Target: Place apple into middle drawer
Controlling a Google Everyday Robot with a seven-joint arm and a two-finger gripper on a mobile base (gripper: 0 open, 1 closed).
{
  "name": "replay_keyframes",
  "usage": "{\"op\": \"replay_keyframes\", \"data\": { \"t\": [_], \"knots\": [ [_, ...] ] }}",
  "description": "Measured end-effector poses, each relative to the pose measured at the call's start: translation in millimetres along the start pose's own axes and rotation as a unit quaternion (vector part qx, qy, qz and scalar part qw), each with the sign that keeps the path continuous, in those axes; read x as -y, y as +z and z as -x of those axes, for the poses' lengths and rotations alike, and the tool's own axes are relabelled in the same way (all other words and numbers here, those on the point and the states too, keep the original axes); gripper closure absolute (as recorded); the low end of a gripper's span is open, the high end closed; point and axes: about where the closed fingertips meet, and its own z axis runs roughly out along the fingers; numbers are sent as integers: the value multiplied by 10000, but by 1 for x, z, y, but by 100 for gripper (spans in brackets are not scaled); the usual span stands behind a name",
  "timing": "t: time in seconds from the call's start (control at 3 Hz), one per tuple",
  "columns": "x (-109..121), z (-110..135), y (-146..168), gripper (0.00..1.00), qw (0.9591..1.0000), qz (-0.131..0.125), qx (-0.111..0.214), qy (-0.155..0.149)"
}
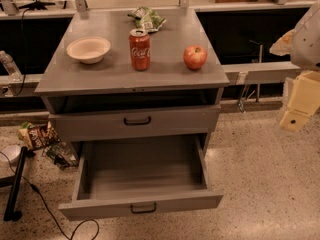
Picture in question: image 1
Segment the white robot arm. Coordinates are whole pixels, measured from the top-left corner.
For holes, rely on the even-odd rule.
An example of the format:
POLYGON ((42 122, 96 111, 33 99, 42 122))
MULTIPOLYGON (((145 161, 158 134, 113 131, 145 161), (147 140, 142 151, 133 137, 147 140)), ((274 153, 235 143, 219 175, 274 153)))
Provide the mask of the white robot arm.
POLYGON ((297 132, 320 107, 320 1, 316 1, 295 28, 269 49, 278 56, 290 55, 303 72, 292 82, 291 94, 279 127, 297 132))

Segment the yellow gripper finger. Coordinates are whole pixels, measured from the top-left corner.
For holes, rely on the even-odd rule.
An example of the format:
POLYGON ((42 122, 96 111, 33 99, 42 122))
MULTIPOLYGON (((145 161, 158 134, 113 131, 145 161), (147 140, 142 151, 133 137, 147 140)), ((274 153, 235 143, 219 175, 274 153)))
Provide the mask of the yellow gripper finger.
POLYGON ((289 132, 302 129, 320 108, 320 73, 307 71, 293 80, 291 94, 279 126, 289 132))
POLYGON ((291 41, 295 30, 292 29, 280 37, 269 49, 271 54, 285 56, 291 54, 291 41))

